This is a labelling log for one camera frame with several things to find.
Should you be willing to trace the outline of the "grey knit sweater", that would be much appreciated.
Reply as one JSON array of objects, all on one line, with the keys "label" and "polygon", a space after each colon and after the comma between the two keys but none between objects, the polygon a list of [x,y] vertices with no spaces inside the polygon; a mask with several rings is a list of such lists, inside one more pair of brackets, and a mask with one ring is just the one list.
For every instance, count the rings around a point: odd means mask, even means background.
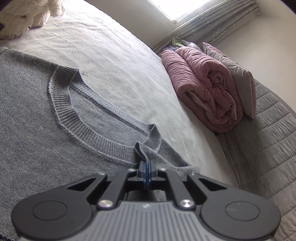
[{"label": "grey knit sweater", "polygon": [[1,48],[1,239],[16,240],[11,211],[33,194],[140,159],[179,175],[198,172],[154,124],[91,89],[78,69]]}]

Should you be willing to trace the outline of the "grey quilted headboard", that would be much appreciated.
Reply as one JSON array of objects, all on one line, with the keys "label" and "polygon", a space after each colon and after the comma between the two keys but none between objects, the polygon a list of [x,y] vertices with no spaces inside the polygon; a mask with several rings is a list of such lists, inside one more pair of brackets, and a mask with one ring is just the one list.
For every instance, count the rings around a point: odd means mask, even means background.
[{"label": "grey quilted headboard", "polygon": [[280,210],[276,240],[295,240],[295,112],[255,82],[256,115],[218,140],[239,188],[271,200]]}]

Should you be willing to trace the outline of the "pink folded quilt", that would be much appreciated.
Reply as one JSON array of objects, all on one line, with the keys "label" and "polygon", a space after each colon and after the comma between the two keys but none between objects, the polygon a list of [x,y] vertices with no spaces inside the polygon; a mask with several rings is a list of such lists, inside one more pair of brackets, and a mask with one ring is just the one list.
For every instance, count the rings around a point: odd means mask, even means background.
[{"label": "pink folded quilt", "polygon": [[225,65],[190,47],[165,50],[162,61],[177,97],[208,129],[226,133],[241,121],[241,100]]}]

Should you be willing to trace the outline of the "pink and grey pillow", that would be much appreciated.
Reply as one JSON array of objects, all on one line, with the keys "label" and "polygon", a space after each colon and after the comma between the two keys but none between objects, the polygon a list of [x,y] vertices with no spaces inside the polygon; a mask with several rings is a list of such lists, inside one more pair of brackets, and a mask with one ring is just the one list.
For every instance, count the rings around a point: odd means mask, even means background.
[{"label": "pink and grey pillow", "polygon": [[254,119],[256,114],[256,89],[252,73],[235,63],[214,46],[208,43],[202,43],[202,45],[205,54],[227,67],[237,88],[243,111],[251,119]]}]

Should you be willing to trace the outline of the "patterned folded cloth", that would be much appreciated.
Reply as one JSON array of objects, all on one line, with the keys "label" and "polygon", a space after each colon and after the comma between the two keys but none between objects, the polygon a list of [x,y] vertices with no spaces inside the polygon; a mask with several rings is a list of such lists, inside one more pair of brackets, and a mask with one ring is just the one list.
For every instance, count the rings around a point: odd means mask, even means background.
[{"label": "patterned folded cloth", "polygon": [[179,37],[173,37],[172,41],[171,41],[172,45],[180,48],[180,47],[191,47],[194,49],[197,49],[199,51],[202,51],[201,48],[196,45],[195,43],[180,39]]}]

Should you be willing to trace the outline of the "grey bed sheet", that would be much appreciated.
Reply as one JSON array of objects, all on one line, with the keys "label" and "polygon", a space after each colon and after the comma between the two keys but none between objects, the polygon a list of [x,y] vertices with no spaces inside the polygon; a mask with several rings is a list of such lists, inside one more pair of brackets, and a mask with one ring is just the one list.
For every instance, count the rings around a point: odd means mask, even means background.
[{"label": "grey bed sheet", "polygon": [[62,17],[1,46],[80,70],[99,95],[163,138],[202,175],[236,186],[215,134],[177,98],[161,58],[86,1],[63,1]]}]

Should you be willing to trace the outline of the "white plush dog toy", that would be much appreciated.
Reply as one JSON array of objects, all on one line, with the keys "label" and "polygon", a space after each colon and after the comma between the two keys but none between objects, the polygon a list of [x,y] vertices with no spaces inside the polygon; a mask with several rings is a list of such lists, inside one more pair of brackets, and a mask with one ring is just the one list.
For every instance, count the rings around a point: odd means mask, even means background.
[{"label": "white plush dog toy", "polygon": [[62,1],[1,1],[1,39],[19,37],[46,25],[49,17],[62,16]]}]

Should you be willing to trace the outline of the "window with white frame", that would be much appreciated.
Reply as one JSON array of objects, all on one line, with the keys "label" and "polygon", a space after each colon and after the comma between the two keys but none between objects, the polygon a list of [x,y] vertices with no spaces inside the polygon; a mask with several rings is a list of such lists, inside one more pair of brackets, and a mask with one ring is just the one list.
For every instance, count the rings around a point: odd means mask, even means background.
[{"label": "window with white frame", "polygon": [[210,0],[149,0],[170,21],[180,21]]}]

